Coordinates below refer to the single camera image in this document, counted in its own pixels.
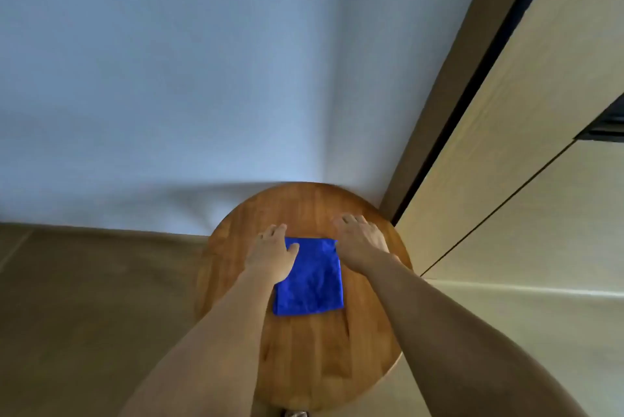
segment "person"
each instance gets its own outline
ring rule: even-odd
[[[340,261],[369,279],[433,417],[586,416],[517,344],[390,254],[376,225],[350,214],[334,224]],[[285,233],[271,225],[259,234],[234,286],[158,363],[122,417],[250,415],[269,296],[299,251],[286,249]]]

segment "wooden stool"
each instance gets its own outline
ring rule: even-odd
[[[197,320],[232,287],[258,232],[285,223],[287,236],[335,238],[331,219],[344,212],[377,224],[390,252],[411,268],[399,235],[366,200],[333,185],[283,184],[238,205],[208,239],[197,278]],[[341,270],[342,310],[276,317],[271,297],[260,345],[257,398],[292,410],[337,407],[369,389],[401,356],[368,280],[344,264]]]

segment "person's left arm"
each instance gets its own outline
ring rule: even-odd
[[[255,239],[234,286],[160,360],[120,417],[250,415],[267,303],[299,251],[286,250],[285,232],[271,225]]]

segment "blue towel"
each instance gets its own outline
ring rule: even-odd
[[[342,308],[343,283],[336,240],[286,238],[286,247],[299,243],[299,254],[286,279],[275,285],[273,313],[306,315]]]

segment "hand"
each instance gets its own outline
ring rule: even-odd
[[[253,242],[245,260],[246,269],[257,271],[274,284],[283,281],[293,268],[299,245],[293,243],[286,249],[286,225],[271,225]]]
[[[343,214],[333,224],[338,229],[338,257],[349,269],[366,275],[373,263],[395,257],[389,253],[384,233],[362,215]]]

